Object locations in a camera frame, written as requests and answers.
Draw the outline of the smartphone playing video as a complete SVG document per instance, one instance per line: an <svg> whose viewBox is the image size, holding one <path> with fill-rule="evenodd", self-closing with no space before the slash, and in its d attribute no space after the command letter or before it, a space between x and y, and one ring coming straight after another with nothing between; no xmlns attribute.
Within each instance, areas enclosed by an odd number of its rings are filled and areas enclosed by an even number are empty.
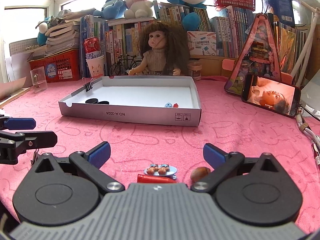
<svg viewBox="0 0 320 240"><path fill-rule="evenodd" d="M287 117L295 117L298 111L301 91L298 87L272 80L266 76L247 74L241 99Z"/></svg>

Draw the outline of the small brown jar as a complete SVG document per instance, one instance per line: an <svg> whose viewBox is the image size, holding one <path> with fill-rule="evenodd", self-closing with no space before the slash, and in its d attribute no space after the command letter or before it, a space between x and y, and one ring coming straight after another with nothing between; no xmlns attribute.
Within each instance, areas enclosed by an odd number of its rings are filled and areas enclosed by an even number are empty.
<svg viewBox="0 0 320 240"><path fill-rule="evenodd" d="M201 70L202 64L198 61L188 63L189 75L193 78L194 81L201 80Z"/></svg>

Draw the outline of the blue cardboard package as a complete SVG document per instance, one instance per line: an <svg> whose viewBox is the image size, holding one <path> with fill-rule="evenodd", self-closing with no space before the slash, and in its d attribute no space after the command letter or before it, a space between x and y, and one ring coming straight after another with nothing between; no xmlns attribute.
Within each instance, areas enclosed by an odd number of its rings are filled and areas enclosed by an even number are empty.
<svg viewBox="0 0 320 240"><path fill-rule="evenodd" d="M263 11L273 15L273 22L295 26L291 0L263 0Z"/></svg>

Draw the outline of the pink triangular toy house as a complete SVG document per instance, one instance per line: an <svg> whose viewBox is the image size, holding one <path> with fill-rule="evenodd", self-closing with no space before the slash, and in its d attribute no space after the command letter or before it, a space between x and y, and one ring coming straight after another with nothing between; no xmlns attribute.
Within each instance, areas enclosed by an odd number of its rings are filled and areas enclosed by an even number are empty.
<svg viewBox="0 0 320 240"><path fill-rule="evenodd" d="M258 74L288 85L293 77L280 71L279 57L269 19L257 14L242 51L225 83L226 92L241 95L247 74Z"/></svg>

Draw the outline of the brown haired doll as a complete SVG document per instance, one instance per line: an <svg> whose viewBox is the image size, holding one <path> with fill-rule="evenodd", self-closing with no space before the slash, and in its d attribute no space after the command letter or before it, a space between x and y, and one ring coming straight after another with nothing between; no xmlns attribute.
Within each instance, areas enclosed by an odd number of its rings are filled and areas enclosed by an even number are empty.
<svg viewBox="0 0 320 240"><path fill-rule="evenodd" d="M129 75L144 71L148 75L188 75L188 35L182 27L154 21L140 33L138 48L142 61Z"/></svg>

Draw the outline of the red toy cone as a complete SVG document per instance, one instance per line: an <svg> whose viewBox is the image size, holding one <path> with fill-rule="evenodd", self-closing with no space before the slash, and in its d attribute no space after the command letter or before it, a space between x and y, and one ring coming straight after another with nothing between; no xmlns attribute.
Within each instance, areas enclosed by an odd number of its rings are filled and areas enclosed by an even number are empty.
<svg viewBox="0 0 320 240"><path fill-rule="evenodd" d="M176 183L176 181L168 177L139 174L137 176L137 183L168 184L168 183Z"/></svg>

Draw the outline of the red Budweiser can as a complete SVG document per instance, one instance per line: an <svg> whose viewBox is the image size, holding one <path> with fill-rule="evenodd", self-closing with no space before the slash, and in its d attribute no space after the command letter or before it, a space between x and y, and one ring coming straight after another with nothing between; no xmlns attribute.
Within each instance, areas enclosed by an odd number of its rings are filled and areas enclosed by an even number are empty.
<svg viewBox="0 0 320 240"><path fill-rule="evenodd" d="M84 40L85 57L87 60L101 57L100 41L97 37L90 37Z"/></svg>

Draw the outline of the black round cap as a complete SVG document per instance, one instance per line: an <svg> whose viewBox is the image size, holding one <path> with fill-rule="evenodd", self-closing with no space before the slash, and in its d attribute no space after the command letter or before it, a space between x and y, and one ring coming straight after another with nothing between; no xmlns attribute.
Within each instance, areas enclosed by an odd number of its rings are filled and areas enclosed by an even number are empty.
<svg viewBox="0 0 320 240"><path fill-rule="evenodd" d="M91 98L91 99L87 99L85 101L85 103L87 104L97 104L99 102L99 100L97 98Z"/></svg>
<svg viewBox="0 0 320 240"><path fill-rule="evenodd" d="M108 101L99 101L98 104L109 105L110 103Z"/></svg>

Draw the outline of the white paper cat cup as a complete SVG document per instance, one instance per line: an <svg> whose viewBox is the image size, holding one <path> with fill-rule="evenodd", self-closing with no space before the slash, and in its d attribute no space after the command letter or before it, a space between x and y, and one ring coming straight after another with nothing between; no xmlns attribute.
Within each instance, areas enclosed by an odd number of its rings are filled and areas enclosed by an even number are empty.
<svg viewBox="0 0 320 240"><path fill-rule="evenodd" d="M86 60L92 78L104 76L104 56Z"/></svg>

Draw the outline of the blue plate toy food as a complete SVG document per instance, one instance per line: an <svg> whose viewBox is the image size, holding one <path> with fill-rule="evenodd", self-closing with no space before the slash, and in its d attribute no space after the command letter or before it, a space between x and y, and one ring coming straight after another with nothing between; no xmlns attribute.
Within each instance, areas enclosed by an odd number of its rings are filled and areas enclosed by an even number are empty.
<svg viewBox="0 0 320 240"><path fill-rule="evenodd" d="M150 166L144 170L144 174L146 175L168 177L173 180L177 179L176 173L177 168L169 164L150 164Z"/></svg>

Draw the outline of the brown acorn nut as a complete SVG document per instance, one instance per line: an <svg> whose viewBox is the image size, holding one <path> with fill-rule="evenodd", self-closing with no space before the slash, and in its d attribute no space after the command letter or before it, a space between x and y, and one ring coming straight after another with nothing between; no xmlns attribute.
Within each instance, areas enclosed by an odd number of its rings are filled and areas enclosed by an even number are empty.
<svg viewBox="0 0 320 240"><path fill-rule="evenodd" d="M208 167L197 167L191 172L190 179L192 183L195 183L210 174L210 172L211 170Z"/></svg>

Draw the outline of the black binder clip on rim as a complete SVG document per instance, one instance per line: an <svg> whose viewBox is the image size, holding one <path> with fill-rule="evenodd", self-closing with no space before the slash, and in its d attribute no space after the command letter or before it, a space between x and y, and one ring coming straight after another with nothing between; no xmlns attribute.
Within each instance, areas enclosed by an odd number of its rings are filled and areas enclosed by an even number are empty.
<svg viewBox="0 0 320 240"><path fill-rule="evenodd" d="M93 88L93 81L94 81L94 78L85 78L83 77L82 78L82 81L84 83L84 87L85 87L85 91L90 91L92 88Z"/></svg>

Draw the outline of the red plastic crate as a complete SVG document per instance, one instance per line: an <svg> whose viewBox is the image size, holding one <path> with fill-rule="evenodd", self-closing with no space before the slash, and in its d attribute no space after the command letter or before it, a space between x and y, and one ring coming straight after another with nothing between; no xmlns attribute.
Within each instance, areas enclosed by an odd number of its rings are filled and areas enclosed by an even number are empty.
<svg viewBox="0 0 320 240"><path fill-rule="evenodd" d="M79 50L71 49L29 61L31 70L44 67L48 83L80 80Z"/></svg>

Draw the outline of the stack of grey books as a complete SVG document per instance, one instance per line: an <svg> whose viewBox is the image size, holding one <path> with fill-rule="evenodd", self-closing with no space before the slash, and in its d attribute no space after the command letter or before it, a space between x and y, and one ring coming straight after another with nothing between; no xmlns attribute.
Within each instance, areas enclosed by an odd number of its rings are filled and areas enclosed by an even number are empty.
<svg viewBox="0 0 320 240"><path fill-rule="evenodd" d="M80 20L67 19L72 15L70 10L61 10L48 22L46 37L46 56L72 48L79 48Z"/></svg>

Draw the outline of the white illustrated box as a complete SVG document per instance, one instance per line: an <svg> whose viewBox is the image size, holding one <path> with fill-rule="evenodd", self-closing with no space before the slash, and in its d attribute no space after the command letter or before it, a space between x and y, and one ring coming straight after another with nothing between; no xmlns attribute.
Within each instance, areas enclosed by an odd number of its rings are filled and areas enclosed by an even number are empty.
<svg viewBox="0 0 320 240"><path fill-rule="evenodd" d="M216 56L216 33L207 31L188 31L190 55Z"/></svg>

